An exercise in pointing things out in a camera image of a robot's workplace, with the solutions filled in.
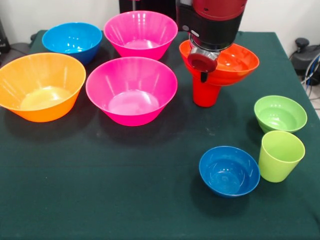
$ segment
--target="plastic bowl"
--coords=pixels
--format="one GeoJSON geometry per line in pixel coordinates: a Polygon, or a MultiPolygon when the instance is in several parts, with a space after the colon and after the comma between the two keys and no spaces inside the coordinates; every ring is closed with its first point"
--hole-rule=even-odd
{"type": "Polygon", "coordinates": [[[0,68],[0,106],[32,122],[61,118],[74,106],[86,79],[77,59],[45,52],[0,68]]]}
{"type": "MultiPolygon", "coordinates": [[[[183,62],[192,76],[201,79],[201,72],[188,63],[191,51],[190,41],[186,40],[179,46],[183,62]]],[[[207,83],[217,86],[228,86],[240,82],[251,74],[260,64],[259,58],[249,49],[232,44],[221,51],[216,70],[208,74],[207,83]]]]}
{"type": "Polygon", "coordinates": [[[217,146],[208,150],[200,160],[199,171],[205,184],[225,198],[246,195],[260,181],[257,162],[233,146],[217,146]]]}
{"type": "Polygon", "coordinates": [[[68,22],[46,31],[42,44],[51,52],[67,54],[86,65],[97,54],[102,36],[102,31],[94,25],[68,22]]]}
{"type": "Polygon", "coordinates": [[[159,60],[178,34],[170,17],[153,11],[129,11],[106,22],[104,35],[121,57],[159,60]]]}
{"type": "Polygon", "coordinates": [[[265,133],[273,130],[294,133],[303,128],[308,120],[306,111],[299,103],[278,95],[260,98],[254,105],[254,114],[265,133]]]}
{"type": "Polygon", "coordinates": [[[140,126],[153,121],[175,96],[178,81],[165,64],[121,57],[98,66],[86,81],[89,99],[113,121],[140,126]]]}

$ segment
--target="red bowl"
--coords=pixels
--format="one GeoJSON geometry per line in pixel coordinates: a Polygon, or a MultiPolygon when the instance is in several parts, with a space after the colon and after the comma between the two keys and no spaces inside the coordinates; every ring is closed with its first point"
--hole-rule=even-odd
{"type": "MultiPolygon", "coordinates": [[[[188,63],[191,50],[190,41],[186,40],[179,46],[179,50],[186,68],[193,78],[200,79],[201,72],[195,70],[188,63]]],[[[221,51],[215,71],[208,74],[207,83],[217,86],[228,86],[240,82],[259,66],[259,58],[247,48],[232,44],[221,51]]]]}

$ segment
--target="white wall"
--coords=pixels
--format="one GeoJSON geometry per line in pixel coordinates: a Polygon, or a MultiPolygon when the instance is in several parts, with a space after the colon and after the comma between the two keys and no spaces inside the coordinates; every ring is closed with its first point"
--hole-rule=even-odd
{"type": "Polygon", "coordinates": [[[37,31],[66,22],[87,22],[103,29],[118,13],[118,0],[0,0],[0,18],[10,44],[29,43],[37,31]]]}
{"type": "MultiPolygon", "coordinates": [[[[276,32],[289,55],[298,37],[320,44],[319,11],[320,0],[248,0],[240,30],[276,32]]],[[[0,18],[11,44],[28,43],[38,30],[65,22],[102,29],[118,13],[118,0],[0,0],[0,18]]]]}
{"type": "Polygon", "coordinates": [[[299,37],[320,44],[319,11],[320,0],[248,0],[240,30],[276,32],[290,55],[299,37]]]}

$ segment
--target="dark green table cover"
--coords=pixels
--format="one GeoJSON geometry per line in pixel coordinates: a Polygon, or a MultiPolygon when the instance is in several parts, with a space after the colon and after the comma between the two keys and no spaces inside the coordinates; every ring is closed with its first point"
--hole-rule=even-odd
{"type": "MultiPolygon", "coordinates": [[[[30,53],[45,52],[40,31],[30,53]]],[[[148,125],[114,123],[82,89],[74,108],[48,123],[0,109],[0,236],[28,240],[309,240],[320,238],[320,121],[274,33],[239,32],[260,59],[217,103],[192,101],[179,33],[161,61],[178,78],[172,102],[148,125]],[[296,135],[306,154],[281,183],[260,180],[249,195],[225,199],[202,182],[208,149],[229,145],[259,158],[263,132],[253,107],[265,95],[298,101],[308,122],[296,135]]],[[[89,64],[118,58],[104,38],[89,64]]]]}

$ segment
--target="blue bowl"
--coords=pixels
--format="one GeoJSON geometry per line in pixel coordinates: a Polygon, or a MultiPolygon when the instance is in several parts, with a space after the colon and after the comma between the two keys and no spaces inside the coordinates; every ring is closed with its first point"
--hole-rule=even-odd
{"type": "Polygon", "coordinates": [[[68,22],[45,32],[42,44],[51,52],[67,54],[86,65],[97,54],[102,36],[102,31],[94,25],[68,22]]]}
{"type": "Polygon", "coordinates": [[[208,150],[201,157],[199,171],[205,184],[225,198],[250,193],[260,180],[257,162],[245,151],[232,146],[208,150]]]}

